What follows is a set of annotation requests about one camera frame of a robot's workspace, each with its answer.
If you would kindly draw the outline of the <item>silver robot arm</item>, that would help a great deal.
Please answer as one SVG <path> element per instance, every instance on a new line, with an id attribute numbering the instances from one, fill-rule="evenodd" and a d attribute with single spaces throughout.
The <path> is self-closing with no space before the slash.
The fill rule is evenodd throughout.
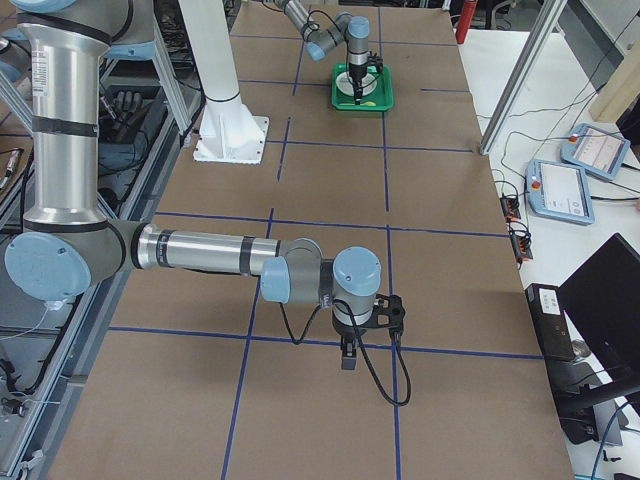
<path id="1" fill-rule="evenodd" d="M 299 31 L 306 50 L 314 61 L 322 60 L 341 44 L 346 45 L 347 74 L 352 85 L 354 103 L 359 105 L 364 96 L 363 79 L 371 64 L 369 20 L 342 12 L 335 18 L 328 17 L 330 26 L 323 28 L 300 1 L 275 1 L 275 5 Z"/>
<path id="2" fill-rule="evenodd" d="M 160 229 L 108 219 L 97 205 L 99 62 L 111 47 L 142 46 L 154 33 L 153 1 L 11 1 L 19 30 L 31 45 L 35 202 L 23 215 L 24 233 L 7 247 L 11 280 L 28 295 L 57 301 L 128 269 L 181 268 L 260 279 L 266 301 L 313 303 L 308 326 L 331 307 L 341 337 L 342 368 L 352 370 L 356 348 L 369 361 L 362 335 L 380 328 L 377 256 L 350 247 L 322 258 L 312 240 Z M 369 22 L 344 13 L 321 29 L 299 1 L 276 1 L 314 59 L 343 42 L 356 100 L 371 55 Z M 222 1 L 179 1 L 205 100 L 199 161 L 257 164 L 268 119 L 241 99 Z"/>

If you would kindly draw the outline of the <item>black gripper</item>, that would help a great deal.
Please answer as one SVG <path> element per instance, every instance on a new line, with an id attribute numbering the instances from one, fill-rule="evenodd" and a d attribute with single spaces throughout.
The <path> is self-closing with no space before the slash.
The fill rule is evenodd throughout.
<path id="1" fill-rule="evenodd" d="M 366 76 L 366 65 L 348 64 L 348 75 L 353 86 L 353 98 L 355 104 L 360 104 L 362 100 L 362 80 Z"/>
<path id="2" fill-rule="evenodd" d="M 354 370 L 357 364 L 357 345 L 366 334 L 368 327 L 363 324 L 354 328 L 352 325 L 346 325 L 337 319 L 332 320 L 332 325 L 340 336 L 341 369 Z"/>

